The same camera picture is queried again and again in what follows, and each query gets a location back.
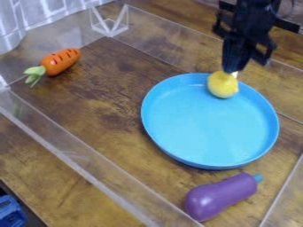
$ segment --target blue plastic plate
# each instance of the blue plastic plate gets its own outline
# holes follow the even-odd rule
[[[143,126],[181,163],[236,168],[259,159],[276,142],[276,112],[242,82],[238,94],[216,98],[205,86],[208,75],[180,74],[153,86],[141,103]]]

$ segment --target orange carrot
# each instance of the orange carrot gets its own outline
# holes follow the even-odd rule
[[[24,74],[28,74],[25,83],[32,83],[31,87],[33,87],[44,74],[49,77],[59,75],[77,62],[79,58],[77,48],[67,48],[49,53],[41,59],[39,67],[29,67],[25,70]]]

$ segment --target toy eggplant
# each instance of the toy eggplant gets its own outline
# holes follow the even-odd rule
[[[199,222],[212,219],[224,209],[256,193],[262,175],[242,173],[215,184],[192,188],[185,197],[185,212]]]

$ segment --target blue object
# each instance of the blue object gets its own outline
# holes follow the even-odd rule
[[[207,89],[209,74],[180,74],[153,86],[141,103],[143,126],[181,163],[229,169],[259,159],[276,142],[279,122],[267,99],[246,84],[228,99]]]
[[[15,198],[9,195],[0,197],[0,226],[21,227],[27,222],[27,215]]]

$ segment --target yellow ball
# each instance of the yellow ball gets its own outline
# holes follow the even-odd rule
[[[219,98],[229,98],[239,91],[236,78],[224,71],[216,71],[208,76],[207,87]]]

